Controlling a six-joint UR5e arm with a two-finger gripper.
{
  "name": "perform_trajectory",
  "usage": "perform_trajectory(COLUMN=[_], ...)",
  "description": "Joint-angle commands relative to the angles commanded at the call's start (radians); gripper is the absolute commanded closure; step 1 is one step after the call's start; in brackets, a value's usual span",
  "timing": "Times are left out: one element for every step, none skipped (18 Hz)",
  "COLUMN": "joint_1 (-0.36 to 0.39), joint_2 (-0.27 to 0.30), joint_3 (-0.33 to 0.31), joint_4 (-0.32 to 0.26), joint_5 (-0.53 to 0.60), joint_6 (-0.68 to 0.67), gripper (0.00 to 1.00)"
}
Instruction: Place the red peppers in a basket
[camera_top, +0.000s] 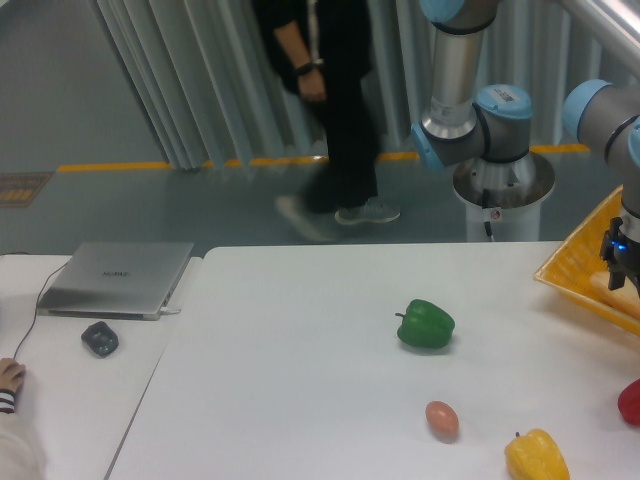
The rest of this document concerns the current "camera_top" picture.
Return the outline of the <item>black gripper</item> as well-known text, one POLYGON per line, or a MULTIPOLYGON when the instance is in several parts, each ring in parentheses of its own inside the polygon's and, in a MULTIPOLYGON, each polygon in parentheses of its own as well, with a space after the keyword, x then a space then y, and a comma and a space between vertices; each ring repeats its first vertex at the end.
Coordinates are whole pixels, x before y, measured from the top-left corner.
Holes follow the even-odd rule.
POLYGON ((601 259, 607 263, 609 290, 625 285, 626 276, 639 275, 639 218, 621 211, 610 220, 601 245, 601 259))

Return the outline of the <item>operator hand on mouse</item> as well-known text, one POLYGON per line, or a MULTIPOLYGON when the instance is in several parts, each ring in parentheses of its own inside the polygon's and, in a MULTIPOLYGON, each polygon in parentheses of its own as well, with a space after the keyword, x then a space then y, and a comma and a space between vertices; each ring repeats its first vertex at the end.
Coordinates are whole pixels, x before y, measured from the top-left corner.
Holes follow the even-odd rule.
POLYGON ((25 374, 25 365, 11 358, 2 358, 0 360, 1 390, 16 395, 23 385, 25 374))

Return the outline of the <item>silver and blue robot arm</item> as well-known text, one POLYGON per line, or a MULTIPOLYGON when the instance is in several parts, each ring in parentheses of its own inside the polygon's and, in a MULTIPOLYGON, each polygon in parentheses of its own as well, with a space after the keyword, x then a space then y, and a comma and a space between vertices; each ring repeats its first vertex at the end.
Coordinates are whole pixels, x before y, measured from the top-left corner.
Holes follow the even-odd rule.
MULTIPOLYGON (((466 208, 471 241, 534 239, 541 202, 555 177, 530 150, 532 102, 516 86, 474 87, 484 31, 494 1, 425 1, 435 26, 432 93, 411 135, 432 169, 454 166, 454 191, 466 208)), ((622 204, 609 223, 600 255, 608 286, 639 282, 639 90, 600 79, 575 87, 562 106, 565 130, 623 179, 622 204)))

